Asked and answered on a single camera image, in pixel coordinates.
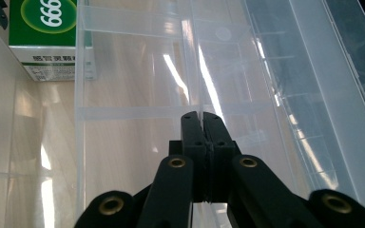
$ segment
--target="clear plastic container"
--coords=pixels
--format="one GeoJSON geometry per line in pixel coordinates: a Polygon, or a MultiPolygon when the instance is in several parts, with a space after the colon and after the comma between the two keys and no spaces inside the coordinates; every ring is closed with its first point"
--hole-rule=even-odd
{"type": "MultiPolygon", "coordinates": [[[[150,184],[193,110],[220,115],[294,193],[365,205],[365,100],[324,1],[90,0],[78,13],[79,215],[150,184]]],[[[194,227],[215,225],[229,226],[225,205],[194,206],[194,227]]]]}
{"type": "Polygon", "coordinates": [[[0,228],[74,225],[73,88],[30,80],[0,39],[0,228]]]}

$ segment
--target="cardboard box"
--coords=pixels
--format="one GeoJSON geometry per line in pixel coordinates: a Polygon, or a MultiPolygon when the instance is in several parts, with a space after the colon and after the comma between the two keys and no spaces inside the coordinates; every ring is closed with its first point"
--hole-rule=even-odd
{"type": "Polygon", "coordinates": [[[75,77],[76,0],[11,0],[9,45],[35,81],[75,77]]]}

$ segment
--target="screw hole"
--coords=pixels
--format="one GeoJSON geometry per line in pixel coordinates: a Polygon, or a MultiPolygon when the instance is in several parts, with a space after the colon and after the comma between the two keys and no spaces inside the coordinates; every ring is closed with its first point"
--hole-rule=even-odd
{"type": "Polygon", "coordinates": [[[249,158],[243,158],[240,160],[240,164],[244,167],[253,168],[257,166],[257,161],[249,158]]]}
{"type": "Polygon", "coordinates": [[[99,207],[100,213],[105,216],[111,216],[121,211],[124,207],[124,201],[118,197],[109,197],[102,201],[99,207]]]}
{"type": "Polygon", "coordinates": [[[352,206],[349,202],[345,201],[344,199],[334,196],[325,194],[322,197],[322,201],[324,204],[329,207],[331,210],[342,213],[348,214],[352,211],[352,206]]]}
{"type": "Polygon", "coordinates": [[[168,165],[170,165],[173,168],[181,168],[181,167],[185,166],[185,160],[172,159],[168,162],[168,165]]]}

